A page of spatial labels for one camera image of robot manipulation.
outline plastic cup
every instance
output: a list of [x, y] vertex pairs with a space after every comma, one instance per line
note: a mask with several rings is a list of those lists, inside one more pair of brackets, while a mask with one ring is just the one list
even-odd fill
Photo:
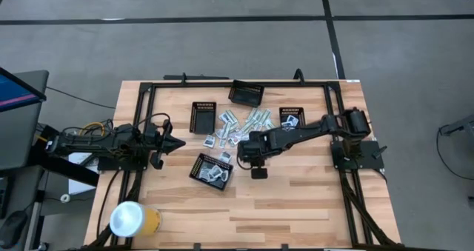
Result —
[[161, 226], [161, 213], [152, 207], [125, 201], [110, 215], [110, 229], [118, 237], [153, 235]]

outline computer monitor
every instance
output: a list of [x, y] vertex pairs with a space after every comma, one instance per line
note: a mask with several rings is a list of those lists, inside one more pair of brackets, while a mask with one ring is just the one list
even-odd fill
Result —
[[0, 112], [45, 100], [43, 93], [0, 67]]

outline black metal frame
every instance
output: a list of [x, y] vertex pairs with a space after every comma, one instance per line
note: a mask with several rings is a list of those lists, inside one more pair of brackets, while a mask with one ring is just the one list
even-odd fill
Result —
[[[41, 137], [49, 138], [58, 135], [59, 132], [50, 126], [46, 126], [41, 132]], [[51, 156], [46, 153], [47, 142], [37, 141], [30, 149], [27, 165], [39, 165], [43, 169], [58, 173], [59, 175], [80, 181], [84, 184], [97, 187], [99, 174], [81, 166], [80, 164], [70, 163], [69, 161]]]
[[[342, 101], [342, 94], [341, 94], [341, 88], [339, 85], [339, 81], [305, 81], [304, 76], [300, 69], [298, 69], [293, 77], [294, 80], [298, 81], [256, 81], [254, 82], [255, 84], [263, 85], [265, 87], [320, 87], [324, 91], [324, 99], [326, 101], [326, 106], [327, 106], [327, 112], [328, 114], [334, 114], [334, 109], [333, 109], [333, 103], [331, 99], [331, 90], [335, 93], [336, 95], [336, 101], [338, 105], [337, 111], [339, 113], [342, 113], [344, 111], [344, 104]], [[186, 81], [186, 75], [183, 75], [181, 81], [177, 82], [165, 82], [165, 83], [141, 83], [139, 92], [138, 92], [138, 101], [135, 109], [135, 116], [133, 118], [133, 124], [137, 124], [140, 121], [140, 114], [143, 108], [144, 104], [144, 96], [146, 93], [149, 93], [149, 98], [147, 102], [147, 110], [146, 110], [146, 115], [145, 116], [150, 116], [153, 112], [153, 105], [154, 105], [154, 99], [156, 95], [156, 91], [158, 88], [199, 88], [199, 87], [232, 87], [232, 80], [226, 81], [226, 80], [218, 80], [218, 81]], [[146, 121], [144, 123], [144, 130], [146, 130], [146, 127], [151, 121]], [[137, 178], [142, 177], [142, 172], [137, 172], [136, 173]], [[344, 170], [340, 169], [339, 170], [339, 177], [341, 179], [341, 186], [344, 185], [343, 180], [346, 177], [346, 173]], [[362, 188], [361, 188], [361, 183], [360, 183], [360, 178], [358, 175], [357, 170], [352, 171], [352, 177], [355, 185], [355, 195], [357, 196], [358, 200], [360, 201], [361, 205], [364, 208], [364, 196], [362, 194]], [[130, 179], [130, 172], [124, 172], [124, 176], [122, 178], [122, 183], [121, 183], [121, 189], [120, 189], [120, 194], [119, 194], [119, 200], [118, 203], [120, 204], [126, 197], [127, 193], [127, 185], [128, 181]], [[349, 232], [350, 232], [350, 238], [351, 238], [351, 243], [352, 246], [356, 246], [358, 244], [358, 237], [357, 237], [357, 232], [356, 232], [356, 223], [354, 221], [354, 215], [353, 215], [353, 209], [351, 206], [351, 202], [349, 198], [343, 194], [344, 198], [344, 207], [346, 210], [347, 214], [347, 223], [349, 226]], [[362, 221], [362, 224], [364, 225], [364, 236], [366, 239], [367, 244], [373, 244], [372, 241], [372, 235], [370, 233], [370, 229], [368, 225], [365, 223], [365, 221]], [[118, 243], [118, 238], [113, 235], [112, 241], [110, 245], [116, 246]], [[131, 244], [132, 244], [132, 239], [127, 238], [125, 241], [125, 246], [131, 250]]]

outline wooden table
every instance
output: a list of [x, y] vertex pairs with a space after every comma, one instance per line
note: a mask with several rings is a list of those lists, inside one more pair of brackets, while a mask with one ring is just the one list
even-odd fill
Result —
[[[114, 115], [115, 125], [132, 123], [140, 81], [123, 81]], [[346, 108], [367, 112], [359, 82], [340, 81]], [[163, 170], [148, 167], [141, 183], [142, 204], [159, 209], [163, 224], [153, 237], [136, 237], [133, 248], [279, 248], [351, 247], [341, 185], [330, 154], [330, 136], [296, 144], [281, 155], [267, 160], [269, 178], [252, 180], [250, 172], [237, 167], [236, 149], [226, 146], [233, 155], [233, 177], [224, 192], [188, 177], [199, 153], [218, 158], [222, 149], [202, 146], [205, 135], [189, 133], [193, 101], [217, 102], [218, 115], [232, 110], [241, 126], [251, 108], [233, 104], [227, 99], [230, 88], [159, 88], [153, 113], [171, 116], [172, 135], [186, 141], [186, 146], [164, 157]], [[336, 100], [333, 98], [335, 111]], [[318, 87], [266, 87], [261, 109], [272, 110], [271, 119], [278, 124], [279, 107], [303, 107], [307, 124], [319, 120], [326, 111], [324, 93]], [[142, 110], [145, 117], [146, 104]], [[160, 124], [162, 117], [152, 121]], [[223, 123], [216, 119], [216, 129]], [[359, 170], [367, 210], [394, 241], [400, 241], [387, 185], [373, 170]], [[96, 198], [84, 243], [96, 237], [97, 218], [105, 190], [113, 173], [99, 179]], [[117, 205], [121, 173], [110, 189], [101, 230], [107, 225]], [[364, 241], [356, 210], [358, 238]]]

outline black mesh basket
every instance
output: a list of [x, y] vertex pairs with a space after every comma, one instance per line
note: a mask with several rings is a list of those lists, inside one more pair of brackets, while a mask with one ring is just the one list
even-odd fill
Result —
[[[214, 167], [214, 165], [217, 165], [218, 167], [221, 168], [221, 170], [226, 170], [228, 172], [227, 180], [222, 181], [221, 178], [217, 178], [215, 181], [206, 181], [205, 179], [199, 178], [199, 173], [203, 169], [211, 169]], [[227, 183], [230, 180], [230, 176], [232, 174], [232, 169], [234, 168], [233, 165], [224, 163], [223, 161], [219, 161], [218, 159], [215, 159], [213, 157], [210, 157], [208, 155], [205, 155], [203, 153], [199, 154], [198, 159], [196, 159], [196, 162], [194, 163], [193, 169], [191, 170], [190, 173], [190, 178], [193, 178], [197, 181], [200, 181], [203, 184], [207, 184], [210, 187], [214, 187], [218, 190], [224, 191], [225, 187], [227, 186]]]
[[304, 127], [306, 121], [304, 120], [304, 109], [302, 107], [280, 107], [280, 126], [282, 122], [286, 122], [288, 116], [294, 116], [298, 118], [298, 124], [296, 128]]
[[216, 127], [216, 103], [193, 102], [190, 133], [213, 134]]
[[258, 84], [234, 80], [230, 88], [229, 99], [232, 103], [258, 107], [264, 96], [264, 88]]

